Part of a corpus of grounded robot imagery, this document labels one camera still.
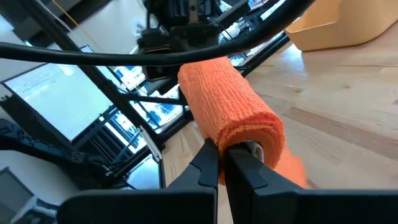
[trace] monitor screen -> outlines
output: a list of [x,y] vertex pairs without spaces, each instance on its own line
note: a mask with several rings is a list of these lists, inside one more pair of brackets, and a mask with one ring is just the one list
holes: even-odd
[[[121,87],[108,67],[98,68]],[[44,64],[4,85],[71,142],[113,105],[76,65]]]

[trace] black bar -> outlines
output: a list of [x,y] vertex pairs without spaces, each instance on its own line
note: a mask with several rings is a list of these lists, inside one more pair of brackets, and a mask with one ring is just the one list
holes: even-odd
[[265,49],[257,53],[255,56],[253,56],[252,59],[250,59],[248,62],[246,62],[243,65],[248,68],[242,72],[242,76],[246,77],[247,75],[249,75],[262,62],[264,62],[267,58],[269,58],[271,55],[277,52],[281,47],[283,47],[289,41],[290,39],[285,33],[281,34],[281,36],[278,39],[271,42],[268,46],[266,46]]
[[[81,51],[79,46],[74,43],[69,36],[64,33],[62,28],[57,25],[55,19],[37,2],[19,0],[22,6],[32,18],[43,28],[43,30],[55,40],[55,43],[62,50]],[[94,66],[78,65],[79,68],[87,75],[87,77],[119,108],[119,110],[130,120],[135,126],[142,126],[158,145],[159,139],[156,132],[149,124],[141,118],[139,113],[134,110],[128,101],[121,97],[121,93],[111,80],[108,80]]]
[[250,6],[248,0],[241,0],[235,4],[231,9],[222,13],[219,17],[215,19],[216,25],[221,26],[222,30],[230,27],[234,22],[236,22],[240,17],[243,17],[248,12],[250,12]]
[[186,102],[180,99],[172,99],[172,98],[161,98],[161,97],[153,97],[153,96],[139,96],[134,93],[123,93],[121,94],[125,100],[129,101],[141,101],[141,102],[150,102],[150,103],[165,103],[172,105],[188,105]]

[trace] white wall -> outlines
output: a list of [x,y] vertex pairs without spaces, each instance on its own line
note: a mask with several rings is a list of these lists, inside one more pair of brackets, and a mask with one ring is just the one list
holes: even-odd
[[41,159],[16,151],[0,151],[0,170],[5,167],[45,202],[60,205],[79,192],[60,168]]
[[[10,30],[0,32],[0,41],[23,44]],[[0,81],[38,64],[0,58]],[[4,95],[10,95],[10,93],[0,86],[0,96]],[[11,121],[9,115],[2,108],[0,108],[0,118]],[[5,167],[9,167],[34,194],[48,203],[60,204],[78,192],[72,181],[57,166],[49,162],[16,151],[0,151],[0,170]]]
[[139,0],[114,0],[69,36],[79,47],[89,44],[95,52],[128,54],[137,45],[136,24],[145,24],[145,19],[146,10]]

